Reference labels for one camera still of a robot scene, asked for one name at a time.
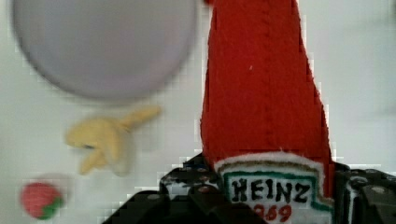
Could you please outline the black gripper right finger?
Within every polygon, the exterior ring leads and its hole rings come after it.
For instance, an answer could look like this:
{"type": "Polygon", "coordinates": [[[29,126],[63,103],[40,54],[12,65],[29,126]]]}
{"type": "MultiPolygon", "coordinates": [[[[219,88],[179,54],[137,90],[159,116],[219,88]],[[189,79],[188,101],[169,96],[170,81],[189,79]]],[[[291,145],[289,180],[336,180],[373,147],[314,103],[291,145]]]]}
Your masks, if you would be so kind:
{"type": "Polygon", "coordinates": [[[396,177],[337,163],[334,224],[396,224],[396,177]]]}

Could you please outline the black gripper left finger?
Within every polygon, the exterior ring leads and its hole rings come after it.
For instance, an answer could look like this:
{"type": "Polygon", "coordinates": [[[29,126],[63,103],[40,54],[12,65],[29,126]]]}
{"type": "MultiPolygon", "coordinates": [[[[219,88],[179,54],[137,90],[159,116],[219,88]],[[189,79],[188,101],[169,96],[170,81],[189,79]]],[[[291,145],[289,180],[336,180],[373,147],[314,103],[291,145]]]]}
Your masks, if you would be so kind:
{"type": "Polygon", "coordinates": [[[168,201],[163,224],[231,224],[231,204],[202,154],[162,177],[160,193],[168,201]]]}

